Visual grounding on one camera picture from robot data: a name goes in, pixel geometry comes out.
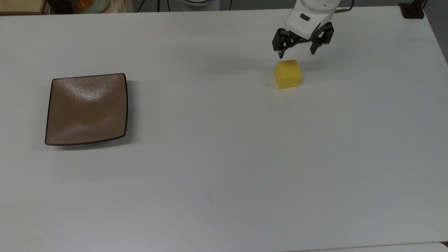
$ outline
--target square plate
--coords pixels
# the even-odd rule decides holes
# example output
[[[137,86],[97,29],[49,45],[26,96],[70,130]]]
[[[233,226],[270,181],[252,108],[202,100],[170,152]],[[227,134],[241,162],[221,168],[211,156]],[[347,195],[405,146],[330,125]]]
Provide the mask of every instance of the square plate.
[[[125,74],[52,81],[47,145],[97,143],[124,137],[128,123]]]

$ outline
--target orange object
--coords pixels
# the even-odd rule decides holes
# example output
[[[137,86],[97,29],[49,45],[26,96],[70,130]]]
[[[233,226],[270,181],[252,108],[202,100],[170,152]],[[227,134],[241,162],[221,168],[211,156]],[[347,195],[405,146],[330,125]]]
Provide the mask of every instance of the orange object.
[[[93,1],[95,0],[78,0],[75,2],[75,6],[78,10],[85,11],[92,5]]]

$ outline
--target cable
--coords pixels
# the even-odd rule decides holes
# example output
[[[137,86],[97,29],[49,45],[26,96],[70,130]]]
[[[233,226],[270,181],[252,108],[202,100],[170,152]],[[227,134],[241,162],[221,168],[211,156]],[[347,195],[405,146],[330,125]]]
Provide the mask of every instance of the cable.
[[[352,10],[354,5],[355,5],[355,0],[352,0],[352,5],[350,6],[350,8],[347,9],[347,11]]]
[[[142,8],[143,4],[145,3],[146,0],[143,0],[142,4],[140,5],[140,7],[138,8],[137,12],[140,11],[140,9]]]
[[[335,13],[348,12],[348,11],[353,9],[354,5],[355,5],[355,0],[352,0],[352,5],[350,6],[350,8],[348,8],[348,9],[337,9],[335,11]]]

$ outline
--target floor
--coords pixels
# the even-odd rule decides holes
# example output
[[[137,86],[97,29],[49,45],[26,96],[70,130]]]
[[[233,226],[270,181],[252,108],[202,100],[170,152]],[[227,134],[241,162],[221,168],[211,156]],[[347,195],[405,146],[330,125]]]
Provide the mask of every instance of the floor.
[[[144,0],[134,0],[137,10]],[[161,0],[160,11],[168,11],[168,0]],[[230,8],[231,0],[221,0],[221,10]],[[409,3],[410,0],[355,0],[355,6],[393,6],[400,2]],[[232,10],[249,9],[292,9],[296,0],[232,0]],[[169,0],[171,11],[180,9],[179,0]],[[342,0],[340,7],[350,6],[351,0]],[[157,0],[146,0],[140,12],[155,12]],[[445,60],[448,62],[448,0],[428,0],[425,7],[434,34],[439,42]]]

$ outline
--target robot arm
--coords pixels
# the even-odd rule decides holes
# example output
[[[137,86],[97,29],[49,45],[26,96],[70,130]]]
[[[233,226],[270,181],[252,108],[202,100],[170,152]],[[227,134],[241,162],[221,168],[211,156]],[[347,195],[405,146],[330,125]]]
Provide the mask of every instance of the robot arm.
[[[340,0],[297,0],[286,20],[285,26],[289,30],[278,29],[272,41],[280,59],[286,49],[298,43],[312,42],[311,54],[323,44],[330,43],[334,30],[329,21],[339,3]]]

